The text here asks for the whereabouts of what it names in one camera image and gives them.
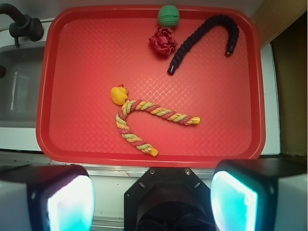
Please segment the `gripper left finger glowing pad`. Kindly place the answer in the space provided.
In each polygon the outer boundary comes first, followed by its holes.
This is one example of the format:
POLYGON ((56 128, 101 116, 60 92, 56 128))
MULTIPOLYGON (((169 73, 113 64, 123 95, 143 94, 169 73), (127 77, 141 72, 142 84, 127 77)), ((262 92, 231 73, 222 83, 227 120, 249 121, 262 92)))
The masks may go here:
POLYGON ((89 231, 94 207, 83 166, 0 167, 2 231, 89 231))

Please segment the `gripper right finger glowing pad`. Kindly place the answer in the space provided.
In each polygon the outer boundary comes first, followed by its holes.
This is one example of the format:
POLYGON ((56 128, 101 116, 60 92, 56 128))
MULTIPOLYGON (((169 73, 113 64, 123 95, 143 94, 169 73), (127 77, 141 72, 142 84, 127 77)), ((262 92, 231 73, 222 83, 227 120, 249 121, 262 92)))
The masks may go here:
POLYGON ((211 206, 220 231, 306 231, 307 160, 223 160, 211 181, 211 206))

